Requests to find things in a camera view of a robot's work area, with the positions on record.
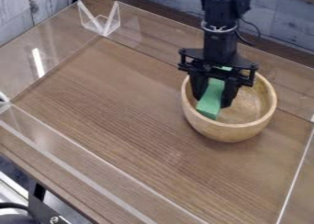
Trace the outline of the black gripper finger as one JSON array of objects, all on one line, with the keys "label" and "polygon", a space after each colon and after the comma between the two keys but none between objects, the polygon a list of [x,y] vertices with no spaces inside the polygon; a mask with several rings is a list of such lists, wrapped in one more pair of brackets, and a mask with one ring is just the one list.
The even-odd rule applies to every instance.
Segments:
[{"label": "black gripper finger", "polygon": [[235,78],[228,78],[224,82],[224,89],[222,93],[220,106],[230,107],[234,98],[236,97],[239,83]]},{"label": "black gripper finger", "polygon": [[188,76],[193,97],[200,100],[208,86],[208,77],[196,71],[189,71]]}]

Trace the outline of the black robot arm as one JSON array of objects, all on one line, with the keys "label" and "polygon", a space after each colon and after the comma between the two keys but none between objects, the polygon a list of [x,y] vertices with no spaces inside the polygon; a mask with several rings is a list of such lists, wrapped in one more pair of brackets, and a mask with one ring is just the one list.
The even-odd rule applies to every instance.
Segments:
[{"label": "black robot arm", "polygon": [[201,0],[203,46],[181,48],[177,69],[187,72],[193,97],[200,100],[208,79],[224,82],[220,106],[230,107],[242,86],[251,87],[259,66],[238,53],[239,20],[251,0]]}]

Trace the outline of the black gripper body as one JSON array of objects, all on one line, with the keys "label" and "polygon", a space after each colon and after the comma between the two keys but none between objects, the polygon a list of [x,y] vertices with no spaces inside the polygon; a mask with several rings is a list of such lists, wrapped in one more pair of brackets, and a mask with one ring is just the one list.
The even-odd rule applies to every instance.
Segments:
[{"label": "black gripper body", "polygon": [[226,62],[205,60],[201,49],[179,50],[177,69],[187,72],[193,86],[205,85],[209,78],[226,81],[232,77],[239,85],[251,86],[259,66],[255,62],[235,53]]}]

